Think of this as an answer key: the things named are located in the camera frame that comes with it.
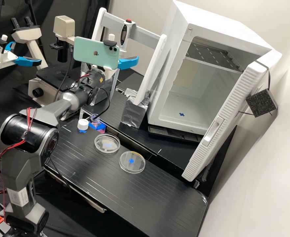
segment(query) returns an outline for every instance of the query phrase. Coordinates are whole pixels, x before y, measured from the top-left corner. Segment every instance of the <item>robotic arm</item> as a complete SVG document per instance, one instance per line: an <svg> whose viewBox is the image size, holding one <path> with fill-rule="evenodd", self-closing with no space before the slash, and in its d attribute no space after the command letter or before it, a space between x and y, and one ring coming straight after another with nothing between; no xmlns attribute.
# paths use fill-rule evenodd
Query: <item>robotic arm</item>
<svg viewBox="0 0 290 237"><path fill-rule="evenodd" d="M75 92L66 92L60 100L45 107L31 109L33 118L27 130L27 110L9 116L0 128L0 152L8 146L25 142L2 155L2 178L10 198L5 219L11 225L10 235L20 231L27 236L40 236L48 212L36 202L33 174L40 171L57 145L58 119L67 111L76 111L87 103L91 88L86 84Z"/></svg>

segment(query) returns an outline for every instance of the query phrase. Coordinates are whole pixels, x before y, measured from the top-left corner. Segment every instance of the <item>smartphone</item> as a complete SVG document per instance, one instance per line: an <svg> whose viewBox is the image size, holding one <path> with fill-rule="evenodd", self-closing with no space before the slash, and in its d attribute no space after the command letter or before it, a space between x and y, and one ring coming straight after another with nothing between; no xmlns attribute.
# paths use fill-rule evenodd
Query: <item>smartphone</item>
<svg viewBox="0 0 290 237"><path fill-rule="evenodd" d="M119 63L119 47L106 46L100 41L76 37L73 58L80 62L116 69Z"/></svg>

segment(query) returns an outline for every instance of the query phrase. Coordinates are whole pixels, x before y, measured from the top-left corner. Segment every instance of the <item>petri dish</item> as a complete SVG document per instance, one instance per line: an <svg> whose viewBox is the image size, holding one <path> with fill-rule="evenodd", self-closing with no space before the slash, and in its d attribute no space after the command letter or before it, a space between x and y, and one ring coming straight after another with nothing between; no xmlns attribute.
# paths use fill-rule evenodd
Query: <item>petri dish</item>
<svg viewBox="0 0 290 237"><path fill-rule="evenodd" d="M135 151L126 151L119 158L119 165L126 172L140 173L145 169L145 159Z"/></svg>
<svg viewBox="0 0 290 237"><path fill-rule="evenodd" d="M110 133L98 135L94 140L94 144L99 151L107 154L116 152L120 147L119 139Z"/></svg>

